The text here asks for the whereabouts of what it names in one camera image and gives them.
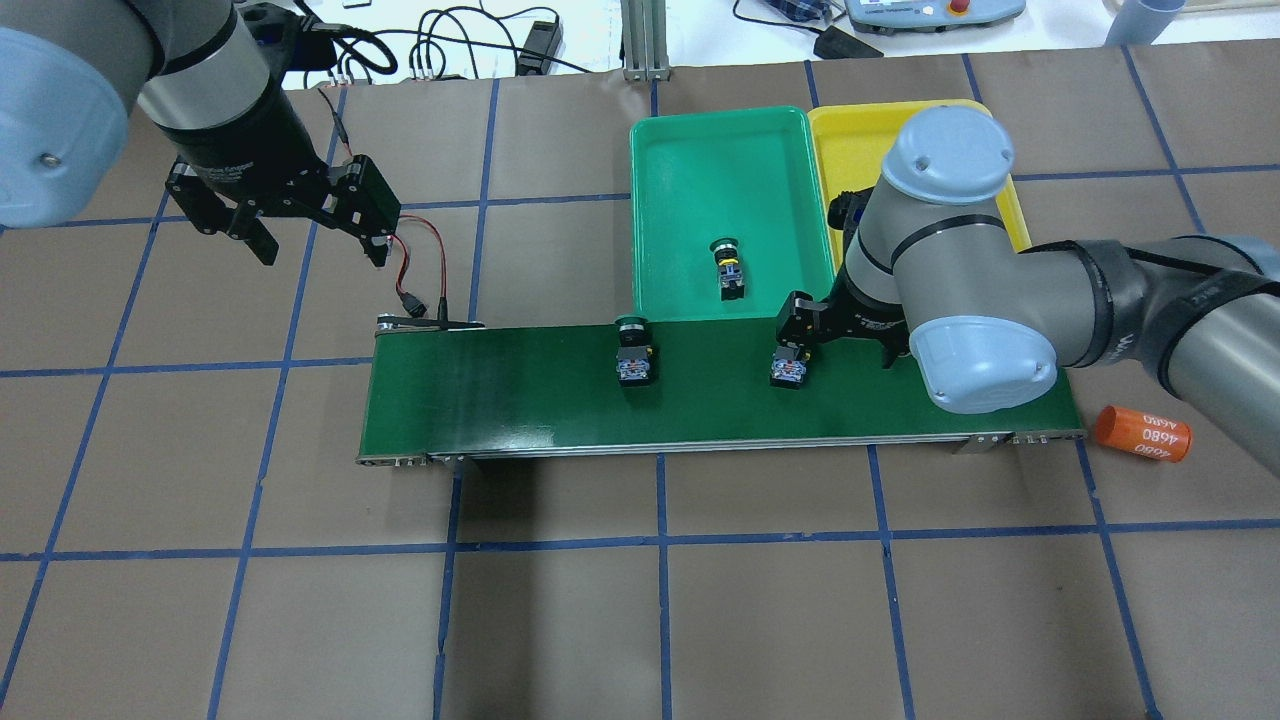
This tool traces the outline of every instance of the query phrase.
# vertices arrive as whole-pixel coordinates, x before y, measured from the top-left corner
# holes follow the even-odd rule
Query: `green tray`
[[[654,323],[658,380],[622,388],[617,328],[581,325],[376,334],[358,460],[602,455],[1079,437],[1065,374],[1039,400],[986,415],[934,406],[914,359],[881,346],[818,348],[801,389],[769,386],[773,319]]]
[[[772,318],[831,290],[809,118],[799,108],[640,120],[631,129],[636,313],[652,322]],[[746,296],[721,301],[710,243],[739,240]]]

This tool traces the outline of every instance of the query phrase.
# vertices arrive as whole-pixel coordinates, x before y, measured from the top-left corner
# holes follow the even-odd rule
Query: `light blue plastic cup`
[[[1103,45],[1151,45],[1187,0],[1125,0]]]

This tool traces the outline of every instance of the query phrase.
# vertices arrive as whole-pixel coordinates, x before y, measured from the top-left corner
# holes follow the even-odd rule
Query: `orange cup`
[[[1181,462],[1192,448],[1192,428],[1149,413],[1107,405],[1093,428],[1098,445],[1155,460]]]

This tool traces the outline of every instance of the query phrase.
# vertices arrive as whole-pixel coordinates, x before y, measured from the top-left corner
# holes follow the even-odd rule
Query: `cable connector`
[[[408,313],[410,318],[421,318],[426,315],[426,304],[417,299],[412,292],[402,292],[401,305],[404,306],[404,311]]]

